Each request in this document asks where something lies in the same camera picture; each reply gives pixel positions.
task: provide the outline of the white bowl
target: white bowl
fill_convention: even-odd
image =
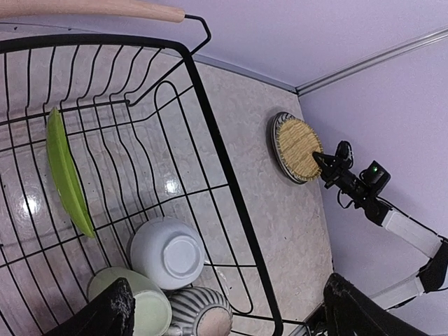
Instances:
[[[87,296],[93,300],[118,278],[126,278],[135,299],[134,336],[161,336],[168,329],[172,310],[165,294],[141,274],[121,267],[105,268],[91,280]]]
[[[195,229],[170,217],[144,223],[130,249],[132,268],[161,289],[191,284],[204,267],[204,244]]]

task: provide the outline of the dish rack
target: dish rack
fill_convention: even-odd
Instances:
[[[305,326],[282,320],[193,62],[211,33],[203,18],[185,18],[206,33],[191,51],[174,41],[108,34],[0,42],[1,335],[40,335],[75,314],[88,301],[94,273],[130,266],[130,238],[156,216],[176,216],[197,228],[209,276],[193,285],[228,298],[232,335],[283,335],[284,323]],[[55,106],[96,239],[73,225],[51,179],[46,123]],[[206,218],[198,205],[208,209]],[[236,251],[235,242],[247,245],[247,253]],[[235,303],[224,270],[238,279],[244,307]],[[260,284],[256,294],[247,272],[251,283]],[[254,314],[254,295],[260,294],[268,315]]]

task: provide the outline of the lavender wall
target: lavender wall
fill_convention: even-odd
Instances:
[[[358,173],[377,160],[392,175],[383,196],[448,235],[448,41],[364,70],[300,98],[325,151],[351,142]],[[338,272],[366,293],[404,279],[426,263],[416,250],[343,210],[324,190]],[[395,313],[431,334],[448,332],[448,291],[425,295]]]
[[[202,15],[213,32],[203,55],[291,85],[447,24],[445,0],[152,0]],[[70,26],[180,39],[193,44],[201,31],[185,24],[104,17],[29,17],[20,22]]]

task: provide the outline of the woven coaster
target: woven coaster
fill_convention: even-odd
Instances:
[[[276,144],[281,161],[288,170],[302,181],[312,181],[321,174],[321,169],[312,156],[322,153],[322,144],[307,123],[288,118],[279,125]]]

